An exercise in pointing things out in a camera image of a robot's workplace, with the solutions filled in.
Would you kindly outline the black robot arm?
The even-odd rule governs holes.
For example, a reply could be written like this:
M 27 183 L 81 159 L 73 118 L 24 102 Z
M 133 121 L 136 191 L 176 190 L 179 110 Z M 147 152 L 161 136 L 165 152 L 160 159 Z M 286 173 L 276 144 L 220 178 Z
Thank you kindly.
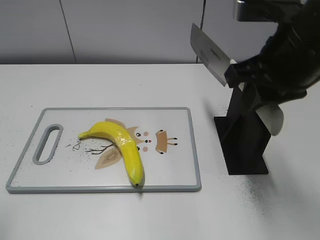
M 320 80 L 320 2 L 247 0 L 250 16 L 278 24 L 260 53 L 231 64 L 227 84 L 244 83 L 240 99 L 244 115 L 269 104 L 301 99 Z

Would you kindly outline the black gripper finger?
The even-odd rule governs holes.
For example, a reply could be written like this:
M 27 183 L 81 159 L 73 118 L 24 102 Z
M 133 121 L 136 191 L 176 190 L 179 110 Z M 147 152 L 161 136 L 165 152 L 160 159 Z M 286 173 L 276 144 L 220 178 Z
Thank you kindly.
M 242 117 L 265 104 L 265 88 L 258 84 L 257 72 L 247 60 L 231 62 L 224 76 L 232 89 L 227 116 Z

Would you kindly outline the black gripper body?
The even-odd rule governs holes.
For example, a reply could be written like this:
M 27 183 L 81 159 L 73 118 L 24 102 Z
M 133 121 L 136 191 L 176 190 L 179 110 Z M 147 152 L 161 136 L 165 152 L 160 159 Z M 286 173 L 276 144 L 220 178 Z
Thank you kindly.
M 258 63 L 256 105 L 301 99 L 320 81 L 320 36 L 275 34 L 262 48 Z

